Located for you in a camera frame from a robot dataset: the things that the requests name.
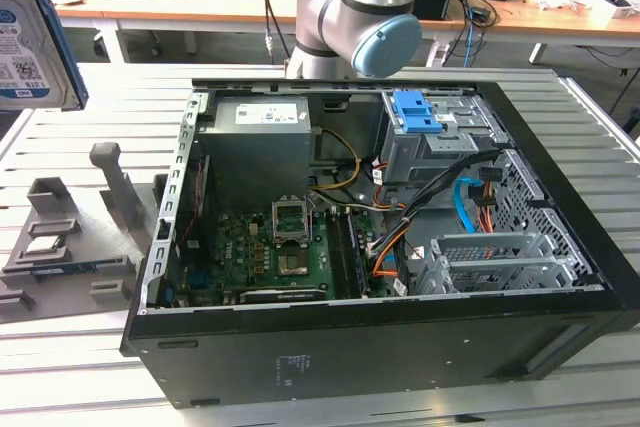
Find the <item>motherboard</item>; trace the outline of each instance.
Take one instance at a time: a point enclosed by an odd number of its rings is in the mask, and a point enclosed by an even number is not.
[[[279,215],[278,232],[298,232],[301,225],[295,213]],[[278,243],[271,212],[221,215],[212,261],[184,267],[176,302],[206,307],[391,295],[365,265],[375,236],[368,212],[311,211],[308,226],[308,242]]]

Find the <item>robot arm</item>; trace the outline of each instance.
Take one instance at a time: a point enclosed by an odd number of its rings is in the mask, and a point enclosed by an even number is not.
[[[288,78],[388,77],[421,39],[414,0],[298,0]]]

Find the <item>yellow wire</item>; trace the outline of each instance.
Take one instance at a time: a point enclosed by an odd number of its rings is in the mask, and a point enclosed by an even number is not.
[[[347,142],[344,137],[342,137],[340,134],[338,134],[337,132],[331,130],[331,129],[325,129],[324,127],[322,128],[322,130],[324,130],[325,132],[329,132],[331,135],[335,136],[337,139],[340,140],[340,142],[342,142],[344,144],[344,146],[349,149],[349,151],[351,152],[351,154],[353,155],[353,160],[356,163],[356,167],[353,170],[353,175],[351,177],[349,177],[347,180],[343,181],[343,182],[338,182],[337,184],[326,184],[326,185],[316,185],[315,187],[312,187],[312,190],[334,190],[334,189],[339,189],[341,187],[346,187],[347,185],[355,182],[355,180],[358,178],[358,174],[360,173],[360,162],[361,159],[358,158],[358,154],[356,153],[356,150],[351,146],[351,144],[349,142]]]

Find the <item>hard drive label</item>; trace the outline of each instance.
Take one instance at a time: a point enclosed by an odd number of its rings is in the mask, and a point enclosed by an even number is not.
[[[12,99],[45,97],[50,85],[31,50],[19,41],[17,16],[0,10],[0,95]]]

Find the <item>floor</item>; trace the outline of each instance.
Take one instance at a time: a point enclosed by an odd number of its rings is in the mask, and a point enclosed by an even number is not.
[[[95,31],[89,29],[68,29],[67,35],[72,49],[79,62],[105,61],[93,52],[92,37]],[[148,33],[130,31],[126,33],[126,41],[132,62],[162,63],[245,63],[265,64],[269,58],[264,47],[264,37],[260,34],[230,33],[196,33],[198,53],[189,55],[185,51],[183,35],[180,32],[157,32],[162,44],[163,53],[158,57],[151,54],[152,40]],[[293,36],[287,36],[287,44],[292,48]],[[425,41],[413,58],[412,65],[424,65],[427,58],[429,42]],[[490,42],[479,52],[475,67],[507,67],[507,68],[551,68],[561,76],[573,77],[587,93],[603,108],[608,110],[624,87],[629,77],[621,76],[621,70],[610,68],[595,59],[584,48],[572,46],[550,46],[543,56],[543,64],[532,66],[528,62],[532,44],[513,44]],[[605,54],[592,52],[604,62],[618,67],[629,68],[628,75],[640,66],[640,49],[625,55],[619,55],[626,49],[602,48]],[[464,54],[464,46],[458,47],[456,53]],[[280,48],[276,51],[276,61],[284,58]],[[451,57],[447,65],[460,66],[463,59]],[[634,82],[618,105],[614,118],[619,123],[627,120],[632,107],[640,107],[640,78]]]

